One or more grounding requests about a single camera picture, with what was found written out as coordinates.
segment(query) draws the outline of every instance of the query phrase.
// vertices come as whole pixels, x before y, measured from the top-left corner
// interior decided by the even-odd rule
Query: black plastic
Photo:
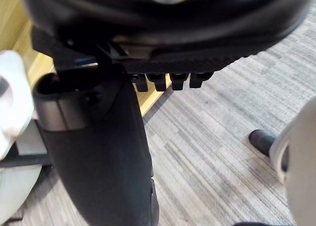
[[[188,76],[189,74],[185,73],[170,74],[172,90],[181,91],[183,89],[183,83],[185,80],[187,80]]]
[[[166,91],[166,74],[147,74],[147,78],[155,83],[157,91]]]
[[[157,226],[152,161],[137,96],[129,77],[108,77],[111,81],[95,88],[68,92],[56,89],[63,86],[60,80],[57,85],[50,76],[39,80],[34,101],[41,135],[67,192],[90,225]],[[100,91],[87,104],[87,94]]]
[[[270,156],[270,148],[275,141],[276,137],[264,130],[254,130],[248,136],[250,143],[262,154],[267,157]]]
[[[130,75],[131,81],[136,85],[137,91],[148,91],[147,80],[145,74],[132,74]]]
[[[34,24],[81,52],[117,44],[127,73],[207,73],[289,35],[311,0],[24,0]],[[217,59],[229,62],[216,64]]]
[[[212,76],[212,73],[192,73],[190,75],[190,88],[199,89],[202,86],[204,81],[209,80]]]

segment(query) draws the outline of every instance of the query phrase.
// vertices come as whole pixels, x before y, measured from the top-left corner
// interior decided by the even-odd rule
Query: floor
[[[278,134],[316,94],[316,0],[304,25],[267,52],[241,59],[201,89],[168,90],[145,116],[161,226],[292,224],[257,128]],[[56,173],[39,183],[15,226],[86,226]]]

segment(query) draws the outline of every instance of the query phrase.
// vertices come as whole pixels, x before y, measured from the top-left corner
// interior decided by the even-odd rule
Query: wooden panel
[[[21,0],[0,0],[0,50],[13,48],[27,21]]]

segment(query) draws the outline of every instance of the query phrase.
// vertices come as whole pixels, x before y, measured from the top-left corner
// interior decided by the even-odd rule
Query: white plastic
[[[287,171],[281,160],[289,148]],[[289,206],[297,226],[316,222],[316,98],[310,100],[273,143],[272,164],[287,191]]]
[[[21,56],[13,50],[0,52],[0,79],[9,84],[0,96],[0,160],[32,118],[34,104]]]

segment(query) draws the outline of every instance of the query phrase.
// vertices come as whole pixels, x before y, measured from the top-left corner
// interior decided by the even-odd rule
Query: black shoe
[[[252,146],[269,157],[270,148],[276,138],[264,130],[255,130],[250,133],[248,139]]]

